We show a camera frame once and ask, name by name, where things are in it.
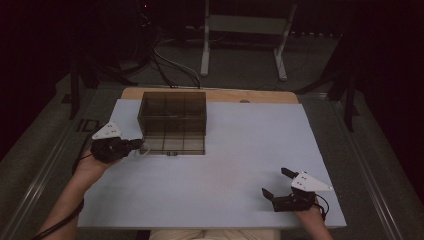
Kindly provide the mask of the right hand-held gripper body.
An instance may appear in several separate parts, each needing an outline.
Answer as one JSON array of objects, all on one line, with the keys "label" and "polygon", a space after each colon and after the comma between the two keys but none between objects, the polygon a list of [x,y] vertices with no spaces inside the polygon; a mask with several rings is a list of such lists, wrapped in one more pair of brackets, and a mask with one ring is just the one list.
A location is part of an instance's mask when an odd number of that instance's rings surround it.
[{"label": "right hand-held gripper body", "polygon": [[306,172],[298,172],[299,175],[291,179],[292,193],[284,197],[274,197],[272,205],[275,212],[304,211],[313,205],[319,207],[321,212],[327,212],[329,208],[324,208],[316,202],[318,192],[332,191],[333,187],[310,176]]}]

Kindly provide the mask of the dark transparent drawer box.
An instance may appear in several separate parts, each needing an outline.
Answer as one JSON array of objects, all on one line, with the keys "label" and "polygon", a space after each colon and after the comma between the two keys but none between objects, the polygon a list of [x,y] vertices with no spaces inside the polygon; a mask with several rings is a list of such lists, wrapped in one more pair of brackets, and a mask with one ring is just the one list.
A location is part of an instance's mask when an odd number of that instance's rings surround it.
[{"label": "dark transparent drawer box", "polygon": [[204,92],[145,92],[137,120],[144,136],[205,135]]}]

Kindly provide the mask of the person's right hand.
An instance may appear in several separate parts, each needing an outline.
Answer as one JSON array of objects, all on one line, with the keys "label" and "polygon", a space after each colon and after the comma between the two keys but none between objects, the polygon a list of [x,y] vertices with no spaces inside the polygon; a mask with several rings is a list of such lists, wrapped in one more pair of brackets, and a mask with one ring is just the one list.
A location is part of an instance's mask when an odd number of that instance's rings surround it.
[{"label": "person's right hand", "polygon": [[321,215],[321,209],[313,205],[310,209],[304,211],[295,211],[295,216],[300,220],[301,223],[318,223],[323,222]]}]

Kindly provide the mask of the dark transparent drawer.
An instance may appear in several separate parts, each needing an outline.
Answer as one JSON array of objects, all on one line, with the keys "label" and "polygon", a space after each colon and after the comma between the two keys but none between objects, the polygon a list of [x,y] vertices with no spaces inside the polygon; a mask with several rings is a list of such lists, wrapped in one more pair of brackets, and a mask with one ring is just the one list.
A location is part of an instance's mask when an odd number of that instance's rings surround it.
[{"label": "dark transparent drawer", "polygon": [[204,135],[161,135],[146,136],[142,152],[149,155],[204,155],[206,153]]}]

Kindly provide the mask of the black stand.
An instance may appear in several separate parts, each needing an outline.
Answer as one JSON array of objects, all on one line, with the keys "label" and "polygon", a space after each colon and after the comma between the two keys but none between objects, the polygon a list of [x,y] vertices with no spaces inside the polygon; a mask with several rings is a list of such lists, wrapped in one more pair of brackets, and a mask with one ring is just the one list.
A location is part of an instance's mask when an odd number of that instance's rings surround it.
[{"label": "black stand", "polygon": [[343,33],[328,60],[321,76],[295,91],[298,95],[306,94],[328,82],[333,85],[327,92],[329,101],[339,101],[345,97],[343,120],[346,127],[353,132],[353,116],[355,112],[354,98],[356,87],[355,50],[358,38],[352,32]]},{"label": "black stand", "polygon": [[76,117],[81,106],[80,83],[84,83],[88,88],[96,88],[99,85],[100,81],[95,76],[95,72],[105,74],[114,82],[124,86],[136,86],[135,82],[124,78],[118,72],[113,71],[105,64],[101,64],[89,55],[72,57],[70,62],[70,93],[64,97],[64,101],[71,105],[70,120]]}]

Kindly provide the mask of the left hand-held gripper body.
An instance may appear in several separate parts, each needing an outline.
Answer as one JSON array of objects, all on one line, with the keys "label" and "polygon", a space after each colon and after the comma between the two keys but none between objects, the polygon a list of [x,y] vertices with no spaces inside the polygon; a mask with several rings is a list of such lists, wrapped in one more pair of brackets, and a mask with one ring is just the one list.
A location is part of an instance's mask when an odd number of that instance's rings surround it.
[{"label": "left hand-held gripper body", "polygon": [[109,122],[92,136],[91,153],[96,160],[112,163],[132,151],[130,141],[121,138],[122,132],[115,122]]}]

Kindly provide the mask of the white table cover board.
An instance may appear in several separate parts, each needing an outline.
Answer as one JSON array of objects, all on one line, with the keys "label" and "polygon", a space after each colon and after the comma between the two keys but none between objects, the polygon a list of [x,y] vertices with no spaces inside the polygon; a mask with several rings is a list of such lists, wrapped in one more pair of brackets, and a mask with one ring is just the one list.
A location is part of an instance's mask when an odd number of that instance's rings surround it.
[{"label": "white table cover board", "polygon": [[129,154],[86,193],[78,225],[292,228],[296,218],[262,195],[290,194],[283,168],[330,181],[302,105],[212,102],[204,154]]}]

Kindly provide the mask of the person's left hand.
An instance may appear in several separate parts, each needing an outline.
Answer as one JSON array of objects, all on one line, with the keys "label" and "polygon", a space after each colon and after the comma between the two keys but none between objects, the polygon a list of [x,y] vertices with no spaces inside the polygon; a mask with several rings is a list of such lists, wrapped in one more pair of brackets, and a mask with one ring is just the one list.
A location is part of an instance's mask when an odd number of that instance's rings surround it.
[{"label": "person's left hand", "polygon": [[112,163],[96,160],[90,150],[85,150],[77,164],[73,178],[80,184],[94,184],[111,166]]}]

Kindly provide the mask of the person's beige trousers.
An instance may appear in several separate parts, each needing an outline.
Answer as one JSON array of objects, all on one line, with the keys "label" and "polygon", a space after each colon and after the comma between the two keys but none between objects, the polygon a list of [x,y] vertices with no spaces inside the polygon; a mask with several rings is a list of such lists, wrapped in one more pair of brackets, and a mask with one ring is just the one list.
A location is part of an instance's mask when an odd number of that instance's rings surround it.
[{"label": "person's beige trousers", "polygon": [[281,240],[281,232],[260,230],[152,230],[149,240]]}]

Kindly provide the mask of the white metal stand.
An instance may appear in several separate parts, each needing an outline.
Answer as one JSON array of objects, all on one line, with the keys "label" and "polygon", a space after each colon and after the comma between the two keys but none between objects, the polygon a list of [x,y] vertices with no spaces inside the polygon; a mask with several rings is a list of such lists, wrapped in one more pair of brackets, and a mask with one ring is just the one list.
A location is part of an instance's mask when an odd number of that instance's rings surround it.
[{"label": "white metal stand", "polygon": [[273,50],[273,54],[279,79],[286,81],[288,76],[283,61],[283,51],[298,4],[296,2],[291,2],[289,4],[290,8],[288,15],[284,18],[269,18],[212,14],[210,13],[210,1],[211,0],[205,0],[204,39],[200,74],[202,76],[207,76],[209,73],[211,31],[279,35],[281,41]]}]

